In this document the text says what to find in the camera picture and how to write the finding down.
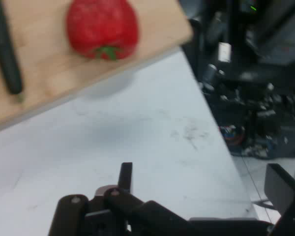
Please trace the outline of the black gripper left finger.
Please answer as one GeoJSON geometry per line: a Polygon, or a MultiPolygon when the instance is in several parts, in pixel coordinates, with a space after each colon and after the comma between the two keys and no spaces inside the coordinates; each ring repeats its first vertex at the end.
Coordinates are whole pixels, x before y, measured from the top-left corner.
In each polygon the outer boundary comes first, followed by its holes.
{"type": "Polygon", "coordinates": [[[117,185],[107,185],[92,200],[84,195],[62,197],[50,236],[187,236],[188,221],[154,201],[130,193],[132,163],[122,163],[117,185]]]}

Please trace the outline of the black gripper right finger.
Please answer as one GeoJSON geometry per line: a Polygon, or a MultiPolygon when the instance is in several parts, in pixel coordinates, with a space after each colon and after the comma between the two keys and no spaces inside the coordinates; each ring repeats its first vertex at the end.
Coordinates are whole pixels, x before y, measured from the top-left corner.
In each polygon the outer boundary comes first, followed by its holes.
{"type": "Polygon", "coordinates": [[[295,179],[279,164],[267,164],[265,195],[281,217],[270,236],[295,236],[295,179]]]}

